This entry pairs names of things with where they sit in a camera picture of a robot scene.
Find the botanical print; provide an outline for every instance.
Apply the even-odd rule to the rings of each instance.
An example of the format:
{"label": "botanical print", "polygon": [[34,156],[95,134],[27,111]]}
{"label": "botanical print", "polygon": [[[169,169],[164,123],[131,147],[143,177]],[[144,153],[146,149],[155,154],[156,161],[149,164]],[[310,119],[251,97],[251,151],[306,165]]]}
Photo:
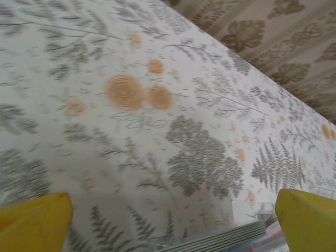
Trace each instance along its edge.
{"label": "botanical print", "polygon": [[246,47],[259,46],[263,39],[264,28],[263,20],[233,21],[227,28],[230,34],[222,37],[220,41],[235,53],[239,53]]}
{"label": "botanical print", "polygon": [[[83,9],[81,4],[68,6],[57,0],[50,4],[41,1],[17,3],[22,7],[17,12],[5,4],[0,6],[0,15],[6,22],[4,35],[17,36],[26,26],[35,26],[43,32],[45,52],[56,62],[49,74],[56,80],[65,79],[71,71],[81,71],[90,59],[100,60],[108,39],[126,40],[112,35],[106,23],[92,10]],[[67,26],[57,25],[56,21],[67,22]]]}
{"label": "botanical print", "polygon": [[336,60],[336,43],[331,43],[326,50],[322,53],[320,58],[315,60],[315,63],[326,61],[326,60]]}
{"label": "botanical print", "polygon": [[154,86],[148,90],[147,100],[157,109],[169,109],[173,105],[173,96],[165,86]]}
{"label": "botanical print", "polygon": [[[171,105],[171,98],[163,98],[160,101],[160,97],[157,101],[159,104],[168,104]],[[161,129],[168,125],[168,121],[164,119],[159,113],[157,108],[144,108],[139,112],[119,112],[112,116],[110,119],[116,120],[118,122],[115,125],[115,131],[118,133],[121,130],[121,127],[125,129],[136,129],[136,133],[150,133],[151,129]]]}
{"label": "botanical print", "polygon": [[223,3],[222,1],[208,1],[206,5],[195,14],[191,21],[200,29],[207,30],[224,14]]}
{"label": "botanical print", "polygon": [[11,205],[50,193],[48,170],[41,159],[27,160],[20,149],[0,152],[0,190],[4,205]]}
{"label": "botanical print", "polygon": [[307,180],[308,191],[323,197],[336,199],[336,182],[323,176],[319,167],[313,168],[313,176]]}
{"label": "botanical print", "polygon": [[[290,5],[276,3],[280,20]],[[64,252],[140,252],[221,232],[281,188],[335,197],[335,125],[164,3],[8,0],[0,10],[0,198],[68,192]],[[232,21],[240,48],[263,36],[261,23]],[[330,43],[312,60],[331,62]],[[275,78],[303,86],[309,71],[306,88],[331,85],[333,71],[315,77],[299,62]],[[333,92],[322,94],[306,100],[332,114]]]}
{"label": "botanical print", "polygon": [[170,181],[180,186],[185,196],[205,188],[214,196],[223,198],[229,192],[237,197],[243,188],[243,171],[237,160],[225,156],[224,145],[202,129],[201,122],[177,117],[165,137],[177,144],[178,155],[169,159]]}
{"label": "botanical print", "polygon": [[143,107],[144,90],[133,76],[118,75],[106,84],[108,99],[116,106],[132,111]]}
{"label": "botanical print", "polygon": [[305,178],[301,160],[296,157],[294,148],[288,150],[281,141],[279,143],[280,146],[269,137],[268,143],[264,142],[265,150],[259,148],[260,158],[257,157],[253,164],[251,177],[259,179],[276,193],[281,188],[295,188],[297,185],[302,188]]}
{"label": "botanical print", "polygon": [[300,130],[297,126],[295,127],[295,130],[285,128],[284,130],[280,131],[280,138],[283,142],[286,142],[287,140],[291,138],[293,141],[293,144],[296,144],[296,142],[298,141],[301,148],[303,147],[304,143],[307,143],[308,152],[310,152],[312,149],[316,149],[321,153],[320,149],[310,139],[310,136],[308,135],[308,132],[306,129]]}
{"label": "botanical print", "polygon": [[180,44],[166,45],[166,46],[163,46],[162,48],[167,48],[167,47],[177,48],[178,50],[185,53],[188,56],[188,58],[191,59],[192,61],[195,61],[194,55],[199,55],[204,63],[207,63],[208,61],[214,64],[220,63],[226,69],[230,70],[230,64],[227,60],[223,60],[223,55],[207,52],[206,51],[208,47],[207,44],[200,44],[199,46],[196,46],[194,44],[193,38],[182,40]]}
{"label": "botanical print", "polygon": [[278,67],[278,72],[272,73],[269,77],[280,85],[285,85],[289,82],[298,82],[307,75],[310,64],[284,64]]}
{"label": "botanical print", "polygon": [[168,34],[165,34],[159,28],[155,27],[155,19],[151,12],[144,10],[141,5],[132,1],[116,0],[120,6],[115,6],[114,9],[119,19],[130,24],[137,24],[142,28],[142,31],[155,39],[166,39]]}
{"label": "botanical print", "polygon": [[240,58],[237,54],[233,51],[228,50],[227,55],[233,60],[234,68],[238,71],[243,73],[244,75],[248,75],[248,72],[251,68],[251,65]]}
{"label": "botanical print", "polygon": [[183,16],[176,12],[172,12],[164,3],[157,0],[150,0],[149,7],[157,18],[169,25],[170,30],[175,35],[180,35],[190,30],[192,25]]}
{"label": "botanical print", "polygon": [[25,111],[17,105],[0,103],[0,127],[14,135],[24,132],[37,134],[38,123],[25,117]]}
{"label": "botanical print", "polygon": [[274,8],[268,14],[269,19],[273,19],[280,15],[290,15],[302,11],[305,8],[300,4],[299,0],[275,0]]}

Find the table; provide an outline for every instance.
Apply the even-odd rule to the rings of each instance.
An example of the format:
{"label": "table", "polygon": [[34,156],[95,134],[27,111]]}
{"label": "table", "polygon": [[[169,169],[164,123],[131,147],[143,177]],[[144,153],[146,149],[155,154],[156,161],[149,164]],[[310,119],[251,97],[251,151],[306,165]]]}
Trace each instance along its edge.
{"label": "table", "polygon": [[0,20],[1,199],[68,192],[64,251],[219,231],[281,188],[335,197],[335,125],[162,2],[6,0]]}

